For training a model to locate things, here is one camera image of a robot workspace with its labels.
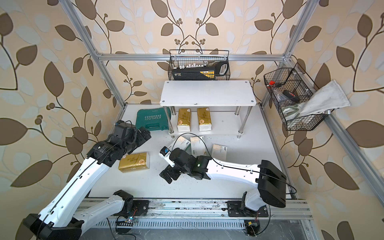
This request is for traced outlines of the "gold tissue pack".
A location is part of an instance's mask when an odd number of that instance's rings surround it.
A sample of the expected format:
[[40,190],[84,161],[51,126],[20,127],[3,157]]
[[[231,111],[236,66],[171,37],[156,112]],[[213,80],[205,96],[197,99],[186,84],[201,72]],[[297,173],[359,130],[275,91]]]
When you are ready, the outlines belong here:
[[191,131],[191,109],[179,109],[177,129],[180,133]]
[[122,173],[147,170],[150,168],[149,153],[125,154],[119,163],[118,169]]
[[199,121],[199,131],[206,132],[212,130],[212,119],[211,112],[209,108],[198,108],[198,121]]

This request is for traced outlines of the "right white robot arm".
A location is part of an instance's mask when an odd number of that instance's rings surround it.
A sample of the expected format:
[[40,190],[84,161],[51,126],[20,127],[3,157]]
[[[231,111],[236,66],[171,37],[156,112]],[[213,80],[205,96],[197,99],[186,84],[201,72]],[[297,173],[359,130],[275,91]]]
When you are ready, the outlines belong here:
[[194,157],[180,148],[173,151],[163,147],[159,156],[168,166],[160,173],[168,184],[185,174],[196,180],[229,180],[253,187],[243,196],[243,208],[257,211],[269,205],[286,207],[287,177],[273,163],[262,160],[260,164],[240,165],[219,161],[208,156]]

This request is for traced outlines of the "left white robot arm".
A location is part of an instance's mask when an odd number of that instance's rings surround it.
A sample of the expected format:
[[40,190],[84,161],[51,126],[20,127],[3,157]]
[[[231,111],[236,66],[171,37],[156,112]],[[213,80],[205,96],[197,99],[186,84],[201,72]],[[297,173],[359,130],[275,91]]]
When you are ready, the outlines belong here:
[[115,130],[88,152],[67,185],[39,214],[29,214],[22,225],[38,240],[78,240],[92,226],[109,216],[128,216],[133,212],[134,197],[119,190],[103,202],[78,211],[92,187],[116,161],[131,154],[151,138],[144,127],[118,121]]

